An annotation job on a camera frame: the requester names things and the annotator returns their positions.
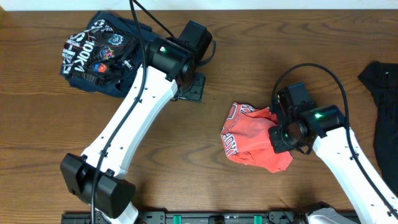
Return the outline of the coral red t-shirt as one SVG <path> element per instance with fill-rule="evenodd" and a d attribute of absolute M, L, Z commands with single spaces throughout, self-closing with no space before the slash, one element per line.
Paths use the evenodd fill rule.
<path fill-rule="evenodd" d="M 259 110 L 234 102 L 220 133 L 226 157 L 271 173 L 285 171 L 293 157 L 289 152 L 274 152 L 269 129 L 277 124 L 277 117 L 269 108 Z"/>

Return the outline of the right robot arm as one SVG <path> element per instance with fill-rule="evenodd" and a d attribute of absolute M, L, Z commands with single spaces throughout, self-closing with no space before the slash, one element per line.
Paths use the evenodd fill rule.
<path fill-rule="evenodd" d="M 318 106 L 303 83 L 273 90 L 278 124 L 269 129 L 275 153 L 314 152 L 331 170 L 361 223 L 397 223 L 397 196 L 370 163 L 335 105 Z"/>

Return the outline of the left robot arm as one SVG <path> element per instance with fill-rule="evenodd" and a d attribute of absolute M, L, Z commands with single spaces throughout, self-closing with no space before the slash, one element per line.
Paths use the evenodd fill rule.
<path fill-rule="evenodd" d="M 68 191 L 90 205 L 89 214 L 66 214 L 62 223 L 134 223 L 136 187 L 125 180 L 134 153 L 170 101 L 201 102 L 205 76 L 196 71 L 214 45 L 208 29 L 189 21 L 179 37 L 158 37 L 146 48 L 127 96 L 101 134 L 81 155 L 60 163 Z"/>

